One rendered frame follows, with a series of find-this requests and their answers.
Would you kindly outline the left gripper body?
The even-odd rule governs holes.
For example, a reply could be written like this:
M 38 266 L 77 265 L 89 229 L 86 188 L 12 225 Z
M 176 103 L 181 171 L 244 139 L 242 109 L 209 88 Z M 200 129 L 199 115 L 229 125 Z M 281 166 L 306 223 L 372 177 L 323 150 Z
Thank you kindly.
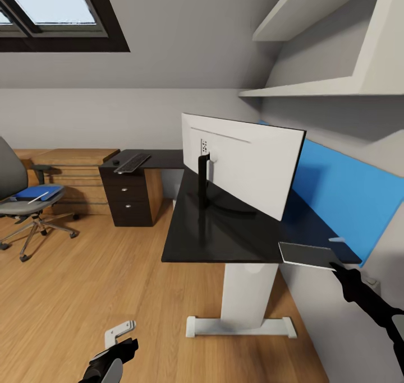
M 120 342 L 120 343 L 118 343 L 118 345 L 112 346 L 112 349 L 119 352 L 122 363 L 125 363 L 134 358 L 134 349 L 133 349 L 132 338 L 129 338 L 123 342 Z

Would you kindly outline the folder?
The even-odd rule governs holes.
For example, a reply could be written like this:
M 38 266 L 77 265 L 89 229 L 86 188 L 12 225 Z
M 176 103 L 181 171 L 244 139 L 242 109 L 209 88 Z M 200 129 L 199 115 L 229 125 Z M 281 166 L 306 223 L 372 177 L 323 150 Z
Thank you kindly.
M 29 187 L 10 197 L 12 201 L 45 201 L 62 189 L 61 186 Z

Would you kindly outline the keyboard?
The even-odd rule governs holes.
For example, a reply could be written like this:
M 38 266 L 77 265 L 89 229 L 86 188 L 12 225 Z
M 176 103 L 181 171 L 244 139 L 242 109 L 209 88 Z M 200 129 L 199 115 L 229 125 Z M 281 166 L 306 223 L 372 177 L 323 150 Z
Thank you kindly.
M 138 166 L 150 157 L 151 154 L 136 154 L 123 165 L 115 169 L 114 172 L 133 172 Z

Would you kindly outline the swivel chair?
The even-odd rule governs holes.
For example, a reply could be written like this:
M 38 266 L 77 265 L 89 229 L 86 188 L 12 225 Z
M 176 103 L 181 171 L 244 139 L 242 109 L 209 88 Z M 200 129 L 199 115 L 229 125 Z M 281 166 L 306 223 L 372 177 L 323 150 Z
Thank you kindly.
M 42 233 L 43 236 L 47 235 L 47 231 L 45 226 L 49 226 L 52 228 L 64 230 L 65 232 L 71 233 L 71 238 L 76 237 L 76 234 L 73 233 L 69 229 L 65 229 L 59 226 L 55 226 L 53 224 L 47 223 L 48 221 L 58 219 L 64 216 L 72 215 L 75 220 L 79 218 L 78 214 L 67 213 L 56 215 L 47 218 L 40 218 L 39 215 L 43 213 L 43 209 L 54 206 L 61 197 L 64 196 L 66 191 L 65 186 L 59 183 L 44 183 L 44 171 L 50 170 L 50 165 L 32 165 L 30 167 L 32 170 L 37 170 L 39 172 L 39 186 L 61 186 L 62 189 L 58 191 L 56 194 L 51 196 L 49 199 L 45 201 L 12 201 L 10 199 L 11 196 L 18 194 L 19 192 L 28 188 L 28 174 L 27 169 L 19 160 L 17 154 L 13 151 L 13 149 L 9 146 L 9 144 L 0 136 L 0 219 L 4 217 L 9 217 L 13 219 L 20 219 L 19 222 L 15 224 L 20 224 L 28 217 L 33 217 L 33 222 L 31 224 L 26 225 L 25 227 L 15 231 L 9 236 L 0 240 L 0 250 L 5 250 L 5 248 L 9 247 L 8 244 L 3 244 L 2 242 L 18 235 L 30 228 L 33 228 L 29 234 L 29 237 L 20 253 L 20 260 L 24 262 L 24 260 L 28 259 L 24 252 L 27 249 L 32 237 L 34 236 L 36 229 Z

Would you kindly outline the notebook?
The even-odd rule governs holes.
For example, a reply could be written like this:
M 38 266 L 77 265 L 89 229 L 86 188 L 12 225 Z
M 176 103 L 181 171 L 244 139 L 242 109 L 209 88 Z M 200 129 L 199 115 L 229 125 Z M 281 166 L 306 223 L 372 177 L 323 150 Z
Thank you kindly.
M 278 242 L 285 264 L 314 267 L 316 269 L 335 271 L 330 262 L 346 269 L 338 256 L 330 248 L 305 246 L 300 244 Z

